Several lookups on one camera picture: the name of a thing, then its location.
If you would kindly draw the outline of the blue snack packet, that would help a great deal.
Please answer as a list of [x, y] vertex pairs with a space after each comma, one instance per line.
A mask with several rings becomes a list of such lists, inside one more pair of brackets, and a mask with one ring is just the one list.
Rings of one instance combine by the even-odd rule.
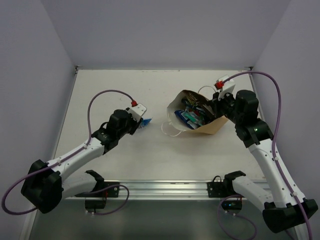
[[152, 118], [143, 118], [141, 123], [138, 126], [138, 129], [143, 129], [147, 127], [151, 121], [152, 121]]

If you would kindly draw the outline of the brown paper bag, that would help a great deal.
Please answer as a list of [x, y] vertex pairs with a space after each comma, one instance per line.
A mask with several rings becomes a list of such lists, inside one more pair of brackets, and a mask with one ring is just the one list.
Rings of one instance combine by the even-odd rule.
[[[176, 137], [181, 133], [214, 135], [226, 124], [228, 121], [226, 117], [215, 117], [214, 119], [209, 119], [201, 108], [194, 107], [188, 102], [182, 91], [177, 94], [175, 99], [166, 108], [167, 121], [161, 125], [162, 133], [170, 137]], [[175, 116], [176, 110], [183, 110], [197, 115], [203, 122], [203, 126], [197, 129], [192, 129], [190, 125], [185, 124]]]

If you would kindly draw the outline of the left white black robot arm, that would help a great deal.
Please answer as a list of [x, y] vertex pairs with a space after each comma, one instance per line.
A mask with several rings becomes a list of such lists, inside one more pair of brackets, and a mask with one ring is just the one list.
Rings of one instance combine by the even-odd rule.
[[107, 122], [90, 134], [87, 142], [53, 160], [35, 161], [29, 169], [29, 177], [24, 180], [21, 194], [43, 214], [52, 211], [61, 200], [78, 194], [101, 195], [104, 179], [99, 174], [87, 170], [80, 177], [73, 177], [73, 173], [115, 148], [123, 136], [133, 135], [146, 111], [141, 104], [117, 109]]

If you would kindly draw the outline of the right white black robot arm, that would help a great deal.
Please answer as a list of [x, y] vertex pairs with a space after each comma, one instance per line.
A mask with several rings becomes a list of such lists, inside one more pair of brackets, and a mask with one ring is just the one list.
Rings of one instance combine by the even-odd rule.
[[208, 186], [221, 196], [241, 195], [262, 213], [273, 233], [280, 233], [304, 224], [317, 210], [314, 199], [307, 199], [287, 170], [268, 124], [258, 117], [259, 101], [250, 90], [236, 95], [216, 92], [209, 101], [216, 117], [226, 117], [235, 124], [235, 132], [261, 168], [270, 191], [251, 181], [242, 171], [224, 176], [222, 182]]

